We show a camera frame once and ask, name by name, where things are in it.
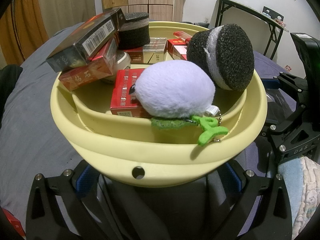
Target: white plush ball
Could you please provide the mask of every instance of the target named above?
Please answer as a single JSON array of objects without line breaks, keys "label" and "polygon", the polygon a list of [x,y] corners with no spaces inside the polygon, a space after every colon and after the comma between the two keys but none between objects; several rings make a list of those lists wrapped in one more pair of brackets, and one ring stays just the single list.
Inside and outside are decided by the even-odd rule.
[{"label": "white plush ball", "polygon": [[212,104],[215,86],[196,64],[171,60],[146,68],[136,81],[135,91],[149,114],[183,118],[203,114]]}]

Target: black cigarette pack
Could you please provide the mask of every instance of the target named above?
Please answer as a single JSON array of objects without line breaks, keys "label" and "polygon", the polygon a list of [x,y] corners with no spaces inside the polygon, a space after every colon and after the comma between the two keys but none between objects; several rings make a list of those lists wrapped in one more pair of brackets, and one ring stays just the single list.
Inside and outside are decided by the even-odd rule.
[{"label": "black cigarette pack", "polygon": [[55,72],[87,65],[124,22],[121,8],[92,17],[55,48],[47,58],[48,64]]}]

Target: yellow bowl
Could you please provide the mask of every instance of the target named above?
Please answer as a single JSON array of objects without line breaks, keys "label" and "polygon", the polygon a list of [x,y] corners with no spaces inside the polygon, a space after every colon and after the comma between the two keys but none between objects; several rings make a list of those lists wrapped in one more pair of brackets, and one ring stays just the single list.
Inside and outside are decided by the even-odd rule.
[{"label": "yellow bowl", "polygon": [[[190,34],[206,30],[188,24],[150,23],[150,35],[155,37],[174,38],[173,31],[181,29]],[[219,143],[199,147],[199,128],[159,131],[148,119],[111,115],[111,88],[97,81],[70,93],[57,79],[51,93],[52,117],[88,163],[106,176],[132,185],[172,186],[208,173],[246,148],[260,133],[267,114],[265,90],[254,72],[244,93],[217,91],[222,125],[230,132]],[[143,168],[142,179],[133,177],[135,167]]]}]

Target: hole in bowl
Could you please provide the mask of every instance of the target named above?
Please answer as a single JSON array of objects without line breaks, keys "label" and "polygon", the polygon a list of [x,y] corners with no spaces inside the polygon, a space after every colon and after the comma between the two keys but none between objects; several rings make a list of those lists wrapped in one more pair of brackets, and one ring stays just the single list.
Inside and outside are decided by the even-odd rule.
[{"label": "hole in bowl", "polygon": [[135,179],[142,179],[145,175],[145,171],[142,167],[137,166],[132,169],[132,176]]}]

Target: green felt sprout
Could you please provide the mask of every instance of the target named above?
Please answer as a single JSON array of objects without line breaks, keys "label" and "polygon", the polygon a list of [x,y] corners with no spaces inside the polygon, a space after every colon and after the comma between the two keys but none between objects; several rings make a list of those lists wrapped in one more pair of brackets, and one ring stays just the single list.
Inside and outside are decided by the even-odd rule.
[{"label": "green felt sprout", "polygon": [[198,145],[204,146],[217,135],[226,135],[229,131],[224,126],[218,126],[218,120],[214,117],[200,117],[193,115],[190,119],[166,119],[153,117],[151,125],[162,130],[180,129],[185,126],[200,125],[204,131],[198,138]]}]

